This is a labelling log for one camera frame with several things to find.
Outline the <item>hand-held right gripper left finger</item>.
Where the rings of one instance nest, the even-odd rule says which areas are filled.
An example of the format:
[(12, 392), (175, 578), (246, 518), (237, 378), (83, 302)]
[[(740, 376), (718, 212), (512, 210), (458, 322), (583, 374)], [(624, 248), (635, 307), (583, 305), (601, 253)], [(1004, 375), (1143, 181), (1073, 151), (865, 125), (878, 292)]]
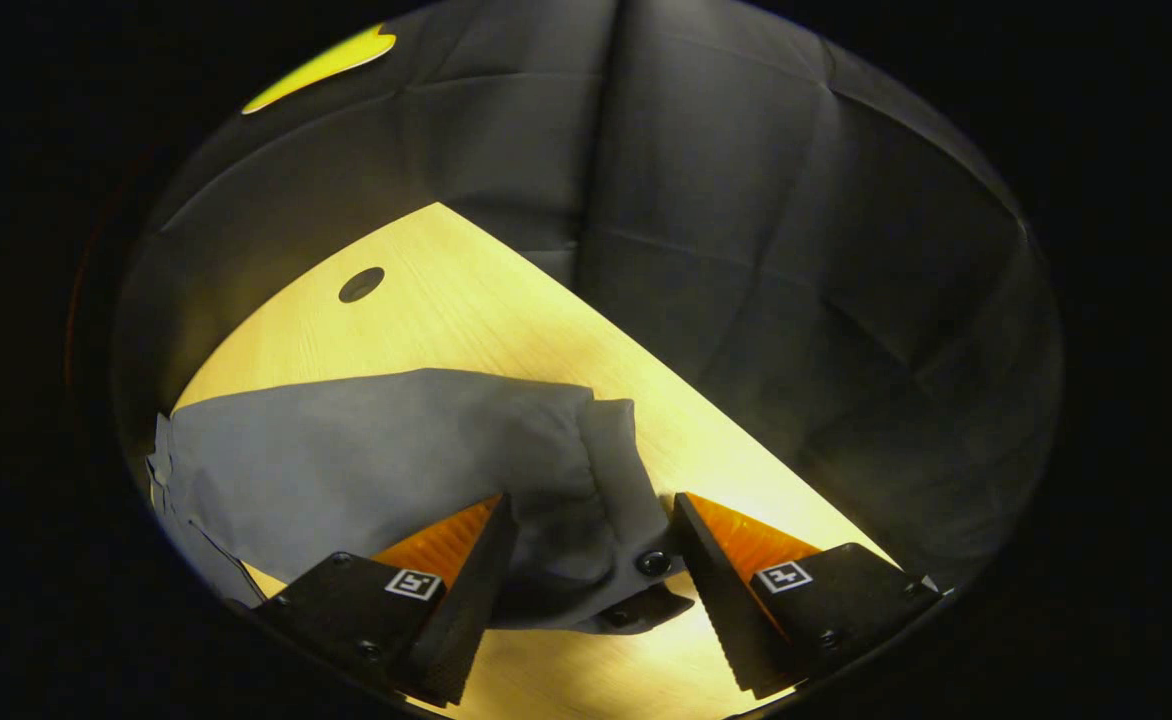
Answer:
[(516, 536), (510, 497), (495, 495), (375, 556), (326, 557), (254, 624), (364, 691), (458, 705)]

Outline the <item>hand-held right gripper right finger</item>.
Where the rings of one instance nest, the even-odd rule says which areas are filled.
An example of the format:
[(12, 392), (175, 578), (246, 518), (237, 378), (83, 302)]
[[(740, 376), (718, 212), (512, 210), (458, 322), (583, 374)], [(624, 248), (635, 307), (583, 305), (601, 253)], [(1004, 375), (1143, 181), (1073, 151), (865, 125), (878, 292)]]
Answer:
[(859, 543), (819, 550), (694, 493), (674, 496), (673, 525), (732, 678), (759, 700), (837, 674), (943, 598)]

